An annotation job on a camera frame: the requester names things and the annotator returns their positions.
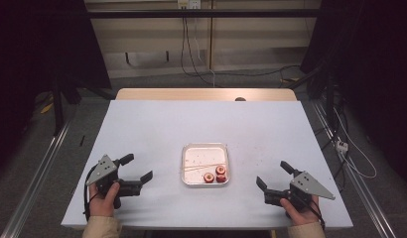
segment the person's left hand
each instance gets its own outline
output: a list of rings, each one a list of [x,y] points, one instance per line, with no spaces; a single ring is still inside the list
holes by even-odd
[[[89,212],[91,216],[106,216],[106,217],[113,217],[114,215],[114,207],[113,201],[119,191],[120,184],[119,182],[115,182],[110,190],[108,191],[107,195],[103,197],[102,194],[99,193],[97,186],[95,183],[89,186]]]

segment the person's hand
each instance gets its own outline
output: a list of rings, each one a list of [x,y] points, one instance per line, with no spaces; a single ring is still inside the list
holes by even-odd
[[[310,206],[319,213],[318,208],[314,205],[314,202],[319,205],[319,198],[317,196],[312,195],[312,200],[313,202],[310,203]],[[286,198],[281,198],[280,200],[281,205],[284,207],[284,209],[287,211],[287,213],[290,215],[293,225],[306,225],[309,223],[317,222],[319,221],[318,216],[316,216],[310,209],[304,208],[300,212],[296,210],[296,208],[293,206],[293,204],[290,203],[289,200]]]
[[[91,216],[107,216],[114,215],[113,201],[119,191],[120,184],[115,182],[107,195],[104,197],[99,193],[95,183],[89,186],[89,212]]]

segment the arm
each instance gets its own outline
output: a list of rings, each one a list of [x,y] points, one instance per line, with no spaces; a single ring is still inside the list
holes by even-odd
[[[107,195],[103,197],[98,193],[98,189],[93,183],[89,186],[89,210],[91,216],[83,231],[82,237],[88,238],[117,238],[121,231],[119,221],[113,217],[113,201],[120,188],[120,184],[115,182]]]
[[[310,205],[319,212],[316,206],[316,204],[319,204],[319,198],[312,196],[312,200],[313,202]],[[282,198],[280,202],[293,221],[293,226],[288,228],[290,238],[325,238],[319,219],[311,210],[304,209],[298,212],[287,199]]]

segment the white cable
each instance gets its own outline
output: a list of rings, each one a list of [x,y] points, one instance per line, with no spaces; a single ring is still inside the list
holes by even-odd
[[[348,139],[349,139],[349,140],[351,141],[351,143],[361,152],[361,154],[364,155],[364,157],[368,160],[368,162],[369,162],[369,163],[371,164],[371,166],[373,167],[373,169],[374,169],[374,176],[367,176],[367,175],[363,174],[362,172],[360,172],[355,166],[352,165],[352,163],[350,163],[350,162],[345,158],[344,155],[342,155],[343,159],[346,160],[346,162],[348,163],[348,166],[349,166],[350,168],[352,168],[353,170],[355,170],[360,176],[365,177],[365,178],[367,178],[367,179],[374,179],[374,178],[376,178],[376,176],[377,176],[376,167],[375,167],[374,164],[371,162],[371,160],[368,158],[368,156],[355,144],[355,142],[354,142],[354,141],[351,139],[351,137],[348,135],[348,133],[347,133],[346,130],[345,130],[345,127],[344,127],[343,124],[342,124],[342,121],[341,121],[340,118],[339,118],[339,115],[338,115],[336,109],[334,109],[334,112],[336,113],[336,115],[337,115],[337,117],[338,117],[338,119],[339,119],[339,123],[340,123],[340,125],[342,126],[342,129],[343,129],[343,131],[345,132],[345,134],[346,134],[346,136],[348,137]]]
[[[205,63],[203,62],[203,60],[201,59],[201,50],[200,50],[200,44],[198,44],[198,40],[197,40],[197,18],[195,18],[195,43],[197,44],[197,49],[198,49],[198,59],[200,59],[201,63],[203,63],[203,65],[205,65]],[[212,87],[215,87],[215,72],[213,72],[210,68],[208,68],[208,70],[210,72],[212,72]]]

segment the silver metal plate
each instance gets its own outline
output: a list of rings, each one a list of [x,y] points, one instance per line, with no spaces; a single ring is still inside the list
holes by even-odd
[[[92,183],[102,179],[116,170],[117,167],[114,165],[111,159],[107,155],[104,155],[101,160],[98,161],[98,164],[90,175],[86,185],[91,185]]]
[[[311,195],[317,195],[331,200],[335,200],[336,198],[330,191],[328,191],[307,172],[302,172],[299,174],[297,177],[291,180],[291,184],[299,190]]]

